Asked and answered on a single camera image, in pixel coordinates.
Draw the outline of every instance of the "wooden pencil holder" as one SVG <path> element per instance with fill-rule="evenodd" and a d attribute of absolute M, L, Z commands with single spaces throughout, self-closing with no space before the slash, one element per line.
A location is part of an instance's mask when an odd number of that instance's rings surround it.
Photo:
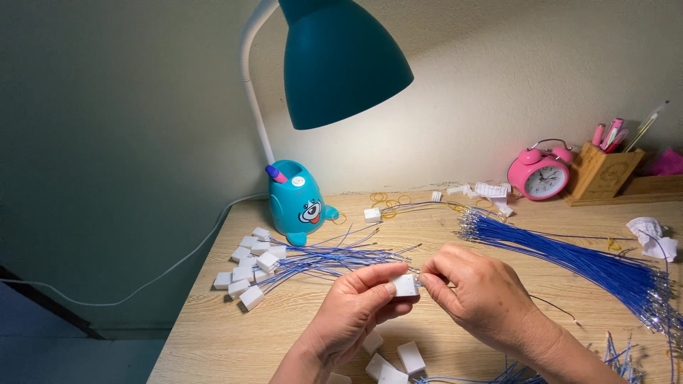
<path fill-rule="evenodd" d="M 570 168 L 564 198 L 571 206 L 598 205 L 599 203 L 595 203 L 600 200 L 614 198 L 644 154 L 641 149 L 606 154 L 592 143 L 586 142 Z"/>

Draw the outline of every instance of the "cartoon dog face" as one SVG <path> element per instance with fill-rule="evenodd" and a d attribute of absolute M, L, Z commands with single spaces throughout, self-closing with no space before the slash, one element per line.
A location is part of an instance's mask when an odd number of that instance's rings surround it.
<path fill-rule="evenodd" d="M 320 220 L 320 211 L 322 210 L 320 201 L 316 202 L 316 199 L 311 199 L 308 204 L 304 204 L 303 208 L 305 210 L 303 213 L 299 213 L 299 221 L 302 223 L 318 223 Z"/>

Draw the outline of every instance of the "desk surface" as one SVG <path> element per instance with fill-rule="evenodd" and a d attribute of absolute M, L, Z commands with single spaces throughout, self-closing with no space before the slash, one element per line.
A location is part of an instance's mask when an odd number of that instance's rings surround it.
<path fill-rule="evenodd" d="M 414 202 L 429 200 L 431 192 L 411 193 Z M 456 199 L 465 204 L 467 197 Z M 326 198 L 348 216 L 343 225 L 326 223 L 310 241 L 322 241 L 346 233 L 348 224 L 364 226 L 363 209 L 371 205 L 368 195 Z M 635 217 L 657 218 L 662 225 L 683 227 L 683 203 L 632 204 L 570 208 L 561 200 L 513 203 L 516 215 L 510 218 L 520 228 L 560 234 L 632 237 L 625 224 Z M 228 215 L 209 253 L 195 285 L 156 362 L 148 383 L 267 383 L 281 358 L 308 325 L 318 310 L 331 282 L 306 275 L 296 276 L 270 293 L 252 312 L 244 313 L 241 303 L 233 302 L 226 291 L 212 289 L 218 272 L 232 270 L 228 261 L 241 238 L 257 226 L 268 228 L 282 239 L 270 224 L 265 201 L 235 205 Z M 648 383 L 668 383 L 669 360 L 666 338 L 650 333 L 615 298 L 591 282 L 550 262 L 512 251 L 504 251 L 460 241 L 451 233 L 458 229 L 457 213 L 452 210 L 424 210 L 406 213 L 379 225 L 373 238 L 386 248 L 401 249 L 423 243 L 410 251 L 414 266 L 437 251 L 443 243 L 458 243 L 480 249 L 514 267 L 527 290 L 573 313 L 583 327 L 555 308 L 538 302 L 538 307 L 567 328 L 583 344 L 604 353 L 606 332 L 610 331 L 618 348 L 625 346 L 630 334 L 639 346 L 635 360 L 647 371 Z M 606 241 L 574 239 L 584 247 L 605 249 Z M 637 241 L 620 241 L 623 248 L 639 246 Z M 630 255 L 639 254 L 639 250 Z M 671 278 L 681 280 L 678 265 L 671 265 Z M 493 379 L 505 369 L 505 358 L 457 327 L 421 288 L 422 300 L 413 311 L 380 325 L 385 339 L 382 351 L 396 367 L 401 363 L 396 347 L 416 341 L 429 375 L 466 379 Z M 335 371 L 351 376 L 354 384 L 374 383 L 365 373 L 370 356 L 362 349 L 346 366 Z"/>

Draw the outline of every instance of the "flexible gooseneck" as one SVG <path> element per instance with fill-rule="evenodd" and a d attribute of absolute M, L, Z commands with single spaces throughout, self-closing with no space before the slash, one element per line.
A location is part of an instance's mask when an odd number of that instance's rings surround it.
<path fill-rule="evenodd" d="M 251 14 L 247 21 L 247 25 L 242 30 L 242 42 L 240 44 L 240 73 L 242 74 L 242 83 L 245 85 L 245 90 L 247 91 L 247 100 L 249 101 L 251 112 L 256 121 L 256 131 L 261 139 L 261 145 L 263 145 L 263 151 L 266 154 L 269 165 L 272 165 L 275 162 L 275 157 L 273 156 L 273 149 L 270 147 L 266 126 L 263 123 L 263 117 L 261 116 L 261 110 L 258 107 L 254 86 L 251 83 L 251 77 L 249 76 L 249 51 L 251 50 L 251 43 L 254 40 L 254 36 L 256 36 L 258 30 L 278 6 L 278 0 L 262 0 Z"/>

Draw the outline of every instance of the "pen holder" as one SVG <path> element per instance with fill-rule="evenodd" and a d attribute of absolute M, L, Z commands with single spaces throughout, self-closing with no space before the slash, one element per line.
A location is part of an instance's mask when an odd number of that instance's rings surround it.
<path fill-rule="evenodd" d="M 283 183 L 268 180 L 275 229 L 287 236 L 292 245 L 305 245 L 308 234 L 320 228 L 325 220 L 338 218 L 339 212 L 325 205 L 316 179 L 303 165 L 279 160 L 273 166 L 289 179 Z"/>
<path fill-rule="evenodd" d="M 586 142 L 570 168 L 565 198 L 572 206 L 599 205 L 599 200 L 612 199 L 644 154 L 640 149 L 634 152 L 606 154 L 592 143 Z"/>

